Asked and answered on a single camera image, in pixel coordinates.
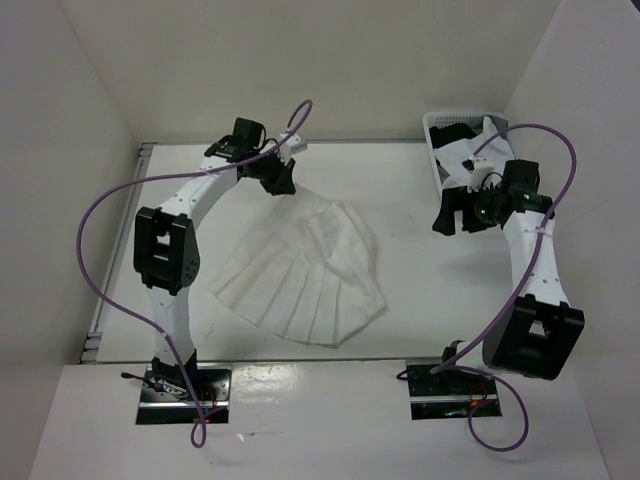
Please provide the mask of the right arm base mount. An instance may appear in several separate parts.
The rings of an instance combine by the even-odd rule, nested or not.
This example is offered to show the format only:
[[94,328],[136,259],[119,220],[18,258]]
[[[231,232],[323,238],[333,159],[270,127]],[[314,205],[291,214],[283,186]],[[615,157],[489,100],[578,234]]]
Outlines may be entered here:
[[460,340],[447,346],[440,358],[429,357],[406,362],[396,379],[408,385],[413,420],[444,420],[502,415],[497,387],[485,377],[447,370],[437,375],[431,370],[457,353]]

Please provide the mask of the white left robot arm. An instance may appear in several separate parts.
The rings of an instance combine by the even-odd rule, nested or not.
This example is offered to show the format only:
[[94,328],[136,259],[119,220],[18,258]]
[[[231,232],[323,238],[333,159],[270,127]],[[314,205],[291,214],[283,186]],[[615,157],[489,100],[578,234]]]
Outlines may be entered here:
[[198,390],[197,350],[189,326],[189,288],[201,259],[196,230],[215,203],[242,178],[255,179],[274,196],[296,192],[294,150],[301,142],[286,132],[263,139],[262,124],[238,118],[233,132],[212,144],[200,169],[169,199],[142,207],[134,220],[134,270],[147,288],[156,335],[152,372],[180,400]]

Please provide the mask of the white pleated skirt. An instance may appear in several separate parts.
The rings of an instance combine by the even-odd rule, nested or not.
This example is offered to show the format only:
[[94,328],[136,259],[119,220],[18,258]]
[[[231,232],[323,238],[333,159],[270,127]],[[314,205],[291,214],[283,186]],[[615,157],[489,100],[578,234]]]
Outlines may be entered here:
[[374,236],[351,204],[298,186],[252,227],[210,291],[259,329],[337,348],[387,308],[376,261]]

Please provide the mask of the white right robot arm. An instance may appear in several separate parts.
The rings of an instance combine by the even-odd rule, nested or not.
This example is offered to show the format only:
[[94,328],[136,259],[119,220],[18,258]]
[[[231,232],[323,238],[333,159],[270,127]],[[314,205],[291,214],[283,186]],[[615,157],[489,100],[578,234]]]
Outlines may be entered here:
[[462,358],[475,348],[489,368],[554,380],[585,325],[583,312],[571,307],[559,279],[555,201],[538,191],[536,162],[509,160],[498,172],[488,159],[471,156],[463,165],[469,182],[443,189],[432,229],[451,236],[457,218],[468,233],[500,228],[509,246],[513,292],[476,339],[444,356],[439,384],[450,393],[463,391],[473,371]]

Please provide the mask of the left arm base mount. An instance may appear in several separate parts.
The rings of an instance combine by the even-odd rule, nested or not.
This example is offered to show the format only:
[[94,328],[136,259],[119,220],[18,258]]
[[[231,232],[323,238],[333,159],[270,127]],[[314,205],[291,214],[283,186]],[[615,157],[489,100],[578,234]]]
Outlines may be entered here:
[[[122,372],[123,379],[137,382],[140,396],[137,425],[177,425],[198,422],[192,396],[186,387],[174,386],[156,379],[150,366],[143,375]],[[207,424],[226,424],[229,421],[232,368],[230,365],[201,363],[194,383],[196,397],[204,411]]]

